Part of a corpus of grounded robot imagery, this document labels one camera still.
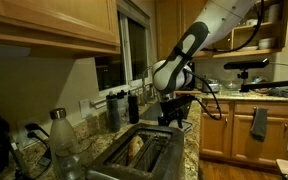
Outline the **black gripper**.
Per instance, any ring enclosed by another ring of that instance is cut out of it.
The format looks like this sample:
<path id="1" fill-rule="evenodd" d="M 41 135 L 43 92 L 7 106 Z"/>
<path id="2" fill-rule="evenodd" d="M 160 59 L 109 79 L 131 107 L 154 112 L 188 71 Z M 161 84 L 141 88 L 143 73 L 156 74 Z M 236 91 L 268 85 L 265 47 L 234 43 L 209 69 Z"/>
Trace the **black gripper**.
<path id="1" fill-rule="evenodd" d="M 160 103 L 162 115 L 158 117 L 158 125 L 168 127 L 173 120 L 177 121 L 178 127 L 182 128 L 184 113 L 181 107 L 195 99 L 192 95 L 184 95 L 178 98 Z"/>

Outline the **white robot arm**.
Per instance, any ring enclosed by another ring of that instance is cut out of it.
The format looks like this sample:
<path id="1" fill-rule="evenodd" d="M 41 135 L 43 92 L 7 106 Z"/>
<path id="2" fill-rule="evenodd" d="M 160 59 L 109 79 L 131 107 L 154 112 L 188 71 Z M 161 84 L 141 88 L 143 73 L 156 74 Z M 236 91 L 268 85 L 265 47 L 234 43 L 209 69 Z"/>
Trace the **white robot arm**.
<path id="1" fill-rule="evenodd" d="M 208 0 L 202 12 L 184 32 L 170 55 L 153 65 L 153 85 L 161 95 L 162 115 L 159 126 L 173 120 L 182 128 L 180 107 L 195 99 L 192 95 L 167 99 L 176 90 L 188 85 L 194 76 L 187 64 L 201 49 L 223 39 L 243 19 L 257 0 Z"/>

